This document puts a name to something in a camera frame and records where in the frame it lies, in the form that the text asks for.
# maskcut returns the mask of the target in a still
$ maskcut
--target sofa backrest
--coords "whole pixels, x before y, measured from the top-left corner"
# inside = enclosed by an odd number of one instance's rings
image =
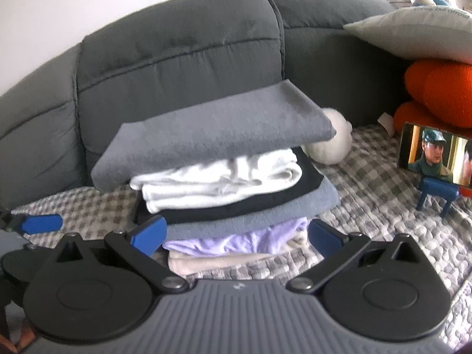
[[[0,205],[91,184],[123,122],[284,74],[355,126],[375,122],[405,100],[395,95],[404,62],[342,24],[389,9],[381,0],[170,0],[100,29],[0,97]]]
[[[87,36],[77,87],[88,171],[123,122],[280,82],[281,33],[272,0],[170,0]]]
[[[285,76],[354,127],[375,124],[408,100],[410,62],[351,36],[344,24],[394,10],[383,0],[274,0],[285,32]]]

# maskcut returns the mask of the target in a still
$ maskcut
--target blue gripper pad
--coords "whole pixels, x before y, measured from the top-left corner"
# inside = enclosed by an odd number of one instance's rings
[[[62,217],[58,214],[44,216],[27,216],[21,224],[21,230],[26,234],[55,232],[62,227]]]
[[[155,216],[128,233],[127,239],[141,253],[150,257],[166,240],[166,235],[166,220]]]
[[[342,248],[349,241],[349,237],[337,231],[326,222],[314,219],[308,225],[308,240],[326,258]]]

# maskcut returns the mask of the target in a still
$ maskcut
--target folded white towel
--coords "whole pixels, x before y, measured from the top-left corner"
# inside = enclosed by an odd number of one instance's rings
[[[295,185],[301,168],[291,149],[223,159],[135,176],[130,186],[142,190],[150,213],[164,209],[223,206],[256,194]]]

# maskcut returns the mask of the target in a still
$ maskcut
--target folded beige cloth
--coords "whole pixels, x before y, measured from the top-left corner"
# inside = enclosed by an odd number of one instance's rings
[[[309,245],[307,230],[299,230],[293,238],[280,249],[279,254]],[[244,265],[248,262],[272,257],[272,254],[227,254],[219,257],[195,257],[189,254],[169,250],[169,268],[179,276],[188,276],[199,271],[228,268],[230,266]]]

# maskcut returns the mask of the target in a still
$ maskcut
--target white plush toy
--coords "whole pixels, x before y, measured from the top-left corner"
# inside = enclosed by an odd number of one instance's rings
[[[341,162],[351,151],[353,127],[337,110],[323,108],[323,112],[336,129],[336,135],[329,141],[305,145],[304,150],[313,161],[333,165]]]

